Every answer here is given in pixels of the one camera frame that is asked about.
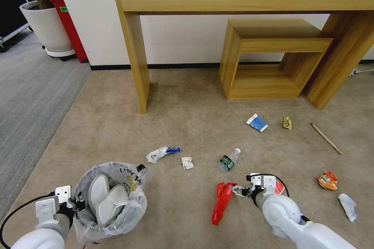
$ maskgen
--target trash bin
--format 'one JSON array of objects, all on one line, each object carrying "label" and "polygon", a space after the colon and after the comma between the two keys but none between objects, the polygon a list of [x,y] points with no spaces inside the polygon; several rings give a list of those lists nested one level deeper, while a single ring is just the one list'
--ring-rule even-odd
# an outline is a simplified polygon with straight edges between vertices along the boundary
[{"label": "trash bin", "polygon": [[[93,179],[99,174],[109,177],[110,188],[123,184],[129,195],[129,201],[108,226],[97,224],[96,218],[90,215],[88,189]],[[79,209],[74,215],[73,224],[78,241],[81,243],[98,242],[101,239],[131,231],[140,221],[147,208],[147,198],[142,190],[148,170],[144,165],[121,162],[107,162],[91,167],[82,177],[72,193],[70,202]]]},{"label": "trash bin", "polygon": [[61,22],[65,28],[65,31],[67,33],[67,36],[70,39],[70,43],[73,46],[75,53],[77,55],[77,58],[80,63],[88,61],[87,54],[85,52],[85,49],[83,48],[83,45],[81,43],[81,40],[79,39],[77,30],[75,29],[74,23],[71,20],[70,14],[66,8],[64,0],[50,0],[58,13],[58,16],[61,19]]}]

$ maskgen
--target wooden cube shelf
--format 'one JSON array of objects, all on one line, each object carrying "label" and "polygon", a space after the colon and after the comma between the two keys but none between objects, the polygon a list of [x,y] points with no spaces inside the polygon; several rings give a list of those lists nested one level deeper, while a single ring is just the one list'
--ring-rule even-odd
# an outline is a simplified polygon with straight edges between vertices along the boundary
[{"label": "wooden cube shelf", "polygon": [[[228,99],[298,97],[332,38],[302,19],[230,19],[220,79]],[[285,53],[279,65],[238,65],[242,53]]]}]

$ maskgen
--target black baseboard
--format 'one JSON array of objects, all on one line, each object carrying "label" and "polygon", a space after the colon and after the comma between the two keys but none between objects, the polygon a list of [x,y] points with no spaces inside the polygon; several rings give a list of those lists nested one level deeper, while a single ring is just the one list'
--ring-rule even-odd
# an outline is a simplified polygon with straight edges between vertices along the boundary
[{"label": "black baseboard", "polygon": [[[374,60],[361,60],[360,64],[374,63]],[[242,62],[240,65],[279,64],[279,61]],[[185,69],[185,68],[219,68],[219,63],[171,63],[148,64],[148,69]],[[92,71],[98,70],[128,70],[130,65],[91,65]]]}]

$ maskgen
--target wooden console table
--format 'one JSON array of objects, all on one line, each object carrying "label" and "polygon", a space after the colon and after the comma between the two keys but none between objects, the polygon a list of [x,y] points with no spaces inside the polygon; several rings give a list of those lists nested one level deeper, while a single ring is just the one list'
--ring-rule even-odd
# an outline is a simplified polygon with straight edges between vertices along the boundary
[{"label": "wooden console table", "polygon": [[374,0],[116,0],[116,4],[142,114],[150,81],[140,15],[329,13],[322,35],[333,42],[303,90],[319,110],[374,44]]}]

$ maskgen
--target blue and white wrapper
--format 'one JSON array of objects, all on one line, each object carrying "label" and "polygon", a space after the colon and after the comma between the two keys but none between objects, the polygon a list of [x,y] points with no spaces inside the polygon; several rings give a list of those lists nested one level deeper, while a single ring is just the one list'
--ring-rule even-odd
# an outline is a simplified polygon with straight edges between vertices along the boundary
[{"label": "blue and white wrapper", "polygon": [[257,114],[250,117],[246,124],[250,125],[259,132],[263,132],[268,127],[268,125]]},{"label": "blue and white wrapper", "polygon": [[147,155],[147,160],[150,163],[156,163],[159,158],[162,158],[163,156],[166,156],[167,154],[174,154],[174,153],[179,153],[179,152],[180,152],[180,148],[178,146],[175,148],[163,146],[157,150],[150,152]]}]

